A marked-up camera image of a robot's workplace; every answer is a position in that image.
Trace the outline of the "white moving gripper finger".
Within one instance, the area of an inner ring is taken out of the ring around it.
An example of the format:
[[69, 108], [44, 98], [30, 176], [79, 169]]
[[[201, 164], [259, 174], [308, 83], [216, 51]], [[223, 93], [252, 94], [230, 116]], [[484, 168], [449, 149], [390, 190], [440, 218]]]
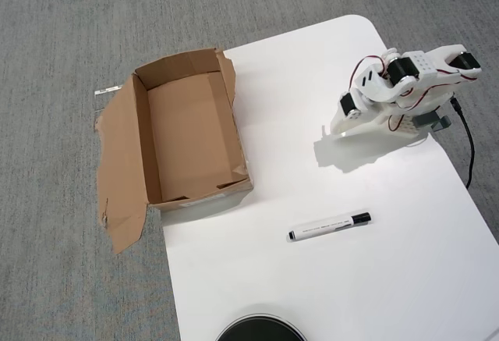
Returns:
[[330, 123], [331, 135], [342, 135], [348, 130], [354, 129], [361, 124], [359, 121], [361, 116], [361, 111], [357, 109], [353, 109], [346, 115], [343, 110], [339, 108]]

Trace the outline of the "white fixed gripper finger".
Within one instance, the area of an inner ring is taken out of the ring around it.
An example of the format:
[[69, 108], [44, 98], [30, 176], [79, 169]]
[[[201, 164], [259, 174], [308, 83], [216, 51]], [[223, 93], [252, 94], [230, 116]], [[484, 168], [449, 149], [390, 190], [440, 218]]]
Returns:
[[331, 135], [330, 132], [330, 123], [328, 125], [323, 125], [321, 127], [321, 136], [322, 137], [350, 137], [355, 136], [357, 134], [365, 133], [371, 130], [374, 130], [379, 125], [380, 116], [376, 115], [374, 119], [359, 119], [361, 124], [359, 124], [354, 129], [348, 130], [342, 135]]

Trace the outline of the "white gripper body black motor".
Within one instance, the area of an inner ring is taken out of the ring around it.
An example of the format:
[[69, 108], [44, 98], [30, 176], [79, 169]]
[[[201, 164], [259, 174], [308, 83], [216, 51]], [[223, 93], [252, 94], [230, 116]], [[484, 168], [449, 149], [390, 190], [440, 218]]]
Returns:
[[344, 119], [374, 119], [375, 105], [360, 91], [349, 91], [339, 101], [339, 112]]

